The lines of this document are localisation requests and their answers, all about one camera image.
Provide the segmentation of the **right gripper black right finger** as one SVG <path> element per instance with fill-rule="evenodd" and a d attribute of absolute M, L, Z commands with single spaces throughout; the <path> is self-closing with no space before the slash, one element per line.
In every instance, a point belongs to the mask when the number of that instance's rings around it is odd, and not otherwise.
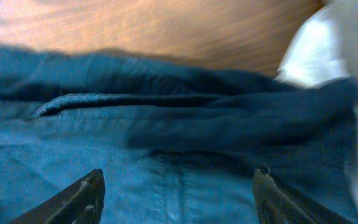
<path fill-rule="evenodd" d="M 352 224 L 264 168 L 254 171 L 252 192 L 260 224 Z"/>

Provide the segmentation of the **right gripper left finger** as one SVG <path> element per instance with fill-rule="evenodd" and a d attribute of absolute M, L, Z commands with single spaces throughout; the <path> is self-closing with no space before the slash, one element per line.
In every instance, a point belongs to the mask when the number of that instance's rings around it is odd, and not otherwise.
<path fill-rule="evenodd" d="M 95 169 L 10 224 L 99 224 L 104 196 L 104 174 Z"/>

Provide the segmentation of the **navy blue shorts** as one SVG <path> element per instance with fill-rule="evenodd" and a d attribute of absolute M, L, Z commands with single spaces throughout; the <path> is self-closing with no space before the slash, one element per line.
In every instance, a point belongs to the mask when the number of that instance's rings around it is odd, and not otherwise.
<path fill-rule="evenodd" d="M 0 45 L 0 223 L 93 169 L 103 223 L 257 223 L 272 175 L 358 222 L 345 168 L 357 89 L 301 89 L 240 70 Z"/>

